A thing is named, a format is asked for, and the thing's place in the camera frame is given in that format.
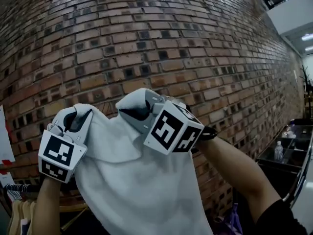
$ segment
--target ceiling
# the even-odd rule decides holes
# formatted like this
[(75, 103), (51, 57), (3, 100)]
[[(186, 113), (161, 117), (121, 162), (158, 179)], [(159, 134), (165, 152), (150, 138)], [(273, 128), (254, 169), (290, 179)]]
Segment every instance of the ceiling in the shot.
[(288, 32), (284, 34), (283, 37), (286, 37), (302, 56), (306, 56), (313, 54), (313, 50), (305, 51), (305, 48), (313, 46), (313, 39), (308, 41), (301, 39), (306, 34), (313, 34), (313, 23), (297, 28), (296, 31)]

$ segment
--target water bottle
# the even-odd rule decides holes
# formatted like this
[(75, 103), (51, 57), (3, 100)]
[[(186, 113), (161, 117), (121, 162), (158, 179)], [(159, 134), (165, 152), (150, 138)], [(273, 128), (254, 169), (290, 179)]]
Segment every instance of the water bottle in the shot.
[(283, 147), (280, 141), (277, 141), (277, 145), (275, 147), (274, 158), (275, 160), (278, 160), (278, 161), (280, 161), (283, 158)]

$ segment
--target white cloth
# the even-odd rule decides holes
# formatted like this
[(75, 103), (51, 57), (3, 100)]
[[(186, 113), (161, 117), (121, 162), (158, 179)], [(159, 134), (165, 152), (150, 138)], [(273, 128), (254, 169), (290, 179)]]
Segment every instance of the white cloth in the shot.
[(93, 110), (88, 151), (75, 171), (78, 189), (111, 235), (212, 235), (191, 153), (163, 155), (122, 117)]

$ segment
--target human arm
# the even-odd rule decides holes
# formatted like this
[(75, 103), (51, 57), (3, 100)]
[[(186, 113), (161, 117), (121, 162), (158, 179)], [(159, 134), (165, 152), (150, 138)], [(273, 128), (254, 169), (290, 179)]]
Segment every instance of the human arm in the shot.
[(198, 141), (196, 146), (221, 176), (246, 198), (255, 223), (280, 199), (261, 168), (242, 151), (218, 137)]
[(60, 234), (60, 201), (61, 182), (46, 177), (40, 188), (35, 207), (33, 223), (34, 235)]

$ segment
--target black sleeve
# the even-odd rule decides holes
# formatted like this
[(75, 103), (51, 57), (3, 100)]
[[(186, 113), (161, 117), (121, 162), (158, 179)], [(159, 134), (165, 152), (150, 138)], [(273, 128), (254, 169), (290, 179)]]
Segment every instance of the black sleeve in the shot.
[(293, 217), (288, 204), (276, 201), (256, 223), (258, 235), (307, 235), (306, 229)]

